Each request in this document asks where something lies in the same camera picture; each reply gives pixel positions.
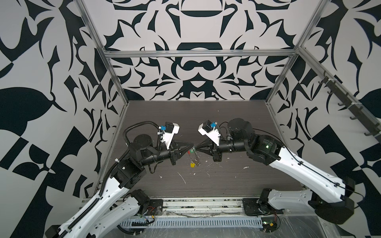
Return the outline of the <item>metal keyring with red grip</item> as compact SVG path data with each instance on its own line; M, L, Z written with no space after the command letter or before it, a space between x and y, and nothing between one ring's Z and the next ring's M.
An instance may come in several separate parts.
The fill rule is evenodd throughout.
M188 155L190 158L190 163L195 163L195 167L200 166L199 156L197 153L192 153L191 150L189 150Z

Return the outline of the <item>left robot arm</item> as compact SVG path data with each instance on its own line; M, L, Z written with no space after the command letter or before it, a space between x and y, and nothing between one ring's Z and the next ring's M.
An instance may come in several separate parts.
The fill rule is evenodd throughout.
M68 221L52 225L48 238L102 238L123 220L143 215L150 198L141 190L133 190L146 174L145 168L169 159L172 165L193 148L193 143L172 141L153 147L147 134L138 135L129 144L120 161L106 173L97 193Z

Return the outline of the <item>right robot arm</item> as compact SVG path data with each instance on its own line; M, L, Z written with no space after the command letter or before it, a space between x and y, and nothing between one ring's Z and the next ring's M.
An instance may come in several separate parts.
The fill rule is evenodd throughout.
M291 152L277 138L255 133L249 122L241 118L229 121L227 138L222 137L216 122L202 123L198 132L207 139L196 146L196 151L212 156L215 162L220 162L224 153L245 152L253 161L282 171L307 187L301 191L265 188L257 204L246 210L248 216L294 209L314 211L320 218L342 225L354 215L355 203L350 199L354 180L324 172Z

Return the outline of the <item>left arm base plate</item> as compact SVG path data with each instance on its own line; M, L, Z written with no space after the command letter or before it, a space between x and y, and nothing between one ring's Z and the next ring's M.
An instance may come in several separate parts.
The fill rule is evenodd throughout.
M149 199L138 201L134 215L155 216L163 211L163 199Z

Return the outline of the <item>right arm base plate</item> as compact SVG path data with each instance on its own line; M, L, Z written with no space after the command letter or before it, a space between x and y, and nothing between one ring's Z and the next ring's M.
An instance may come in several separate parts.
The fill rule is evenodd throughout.
M283 214L283 209L277 210L259 198L243 198L242 202L244 213L247 216Z

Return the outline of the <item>black wall hook rail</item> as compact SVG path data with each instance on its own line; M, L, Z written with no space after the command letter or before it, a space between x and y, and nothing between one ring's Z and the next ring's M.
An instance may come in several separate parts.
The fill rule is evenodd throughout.
M324 85L329 89L328 98L326 101L326 110L329 112L329 101L334 95L339 103L338 107L344 110L349 110L352 116L351 120L358 120L362 126L368 131L365 136L374 137L381 143L381 121L368 110L355 96L346 89L343 84L336 78L330 78L326 71L319 75L321 81L319 85Z

